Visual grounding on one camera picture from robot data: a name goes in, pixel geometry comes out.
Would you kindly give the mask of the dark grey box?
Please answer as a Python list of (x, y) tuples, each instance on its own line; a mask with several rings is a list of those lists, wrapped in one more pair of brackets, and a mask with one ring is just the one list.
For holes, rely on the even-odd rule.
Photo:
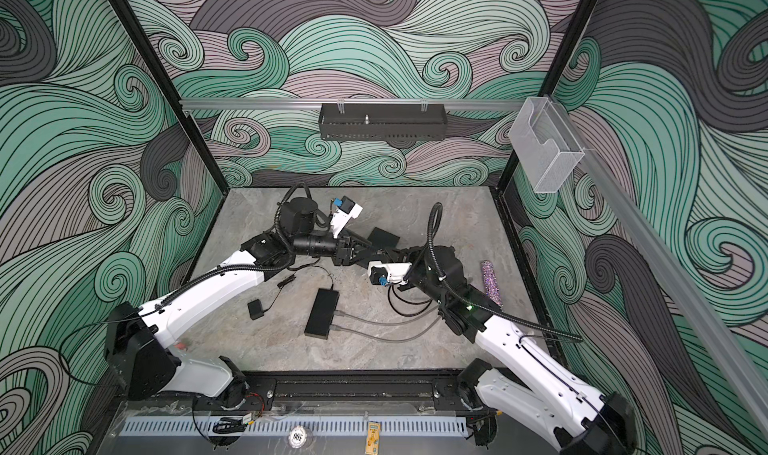
[(396, 248), (400, 237), (379, 227), (374, 227), (368, 235), (367, 239), (373, 248), (386, 249)]

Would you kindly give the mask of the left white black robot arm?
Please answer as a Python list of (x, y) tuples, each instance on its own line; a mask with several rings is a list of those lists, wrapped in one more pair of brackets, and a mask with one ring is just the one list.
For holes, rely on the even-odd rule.
[(199, 360), (185, 355), (177, 342), (229, 300), (291, 268), (299, 255), (328, 257), (337, 266), (357, 263), (371, 244), (347, 225), (362, 211), (343, 196), (332, 200), (328, 215), (322, 216), (311, 194), (297, 197), (288, 191), (271, 226), (213, 269), (141, 306), (118, 305), (102, 323), (104, 358), (115, 387), (130, 401), (169, 392), (205, 397), (225, 410), (240, 407), (249, 390), (243, 372), (225, 356)]

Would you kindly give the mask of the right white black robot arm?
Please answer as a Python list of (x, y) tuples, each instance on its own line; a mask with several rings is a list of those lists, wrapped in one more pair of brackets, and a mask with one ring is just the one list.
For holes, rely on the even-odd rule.
[(501, 365), (471, 363), (459, 385), (475, 403), (510, 416), (561, 454), (633, 454), (634, 409), (616, 393), (604, 394), (537, 345), (538, 335), (577, 342), (579, 336), (505, 313), (473, 286), (454, 248), (436, 243), (443, 206), (430, 211), (426, 242), (396, 249), (368, 264), (375, 285), (415, 288), (434, 300), (440, 319)]

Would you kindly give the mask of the black network switch box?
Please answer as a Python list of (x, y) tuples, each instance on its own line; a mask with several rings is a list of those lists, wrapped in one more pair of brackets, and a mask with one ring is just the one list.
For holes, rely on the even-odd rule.
[(335, 316), (339, 292), (333, 289), (319, 289), (304, 328), (304, 335), (326, 340)]

